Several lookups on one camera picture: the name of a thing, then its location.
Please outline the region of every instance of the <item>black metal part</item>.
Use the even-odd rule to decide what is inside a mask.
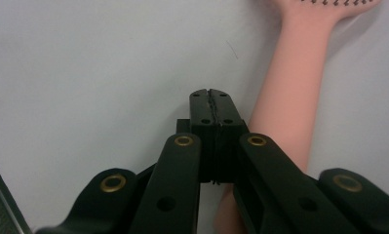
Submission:
[[[261,223],[246,221],[254,225],[249,233],[360,233],[271,138],[246,134],[240,146],[244,177],[239,183],[248,180],[264,208]]]
[[[130,234],[196,233],[201,140],[171,136],[136,212]]]
[[[135,175],[111,169],[92,179],[67,219],[38,234],[196,233],[200,182],[235,182],[249,233],[389,234],[389,196],[354,173],[302,173],[268,136],[249,134],[231,97],[190,96],[160,159]],[[0,233],[30,233],[0,177]]]
[[[190,95],[189,133],[203,142],[200,181],[233,182],[237,174],[239,137],[249,130],[230,95],[200,90]]]
[[[326,170],[318,187],[364,233],[389,234],[389,196],[363,176]]]
[[[31,233],[26,221],[0,176],[0,233]]]
[[[77,198],[67,219],[38,234],[117,233],[128,230],[135,210],[136,175],[111,169],[95,176]]]

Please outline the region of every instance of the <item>screw hole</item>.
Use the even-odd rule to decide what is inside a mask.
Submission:
[[[100,183],[100,190],[106,193],[116,192],[123,188],[127,180],[121,174],[110,175]]]
[[[179,146],[188,146],[191,145],[194,140],[189,136],[179,136],[174,140],[174,143]]]
[[[333,177],[333,182],[340,188],[349,192],[360,192],[363,189],[362,184],[349,175],[335,175]]]
[[[267,141],[260,136],[251,136],[248,138],[248,142],[255,146],[263,146],[267,143]]]
[[[162,212],[170,212],[175,208],[175,199],[172,197],[163,197],[158,200],[157,208]]]

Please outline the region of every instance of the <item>hairbrush head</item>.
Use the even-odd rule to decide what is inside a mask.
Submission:
[[[338,22],[354,17],[375,7],[381,0],[271,0],[283,19],[288,16],[330,19]]]

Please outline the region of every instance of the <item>hairbrush handle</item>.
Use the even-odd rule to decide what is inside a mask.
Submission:
[[[249,128],[272,137],[304,172],[331,31],[339,20],[378,2],[275,1],[282,14],[282,31]]]

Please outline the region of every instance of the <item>white background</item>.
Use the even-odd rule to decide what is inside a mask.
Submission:
[[[309,174],[389,193],[389,0],[331,37]],[[57,225],[93,176],[156,162],[188,96],[249,119],[280,20],[264,0],[0,0],[0,172],[28,224]],[[221,188],[203,186],[198,233]]]

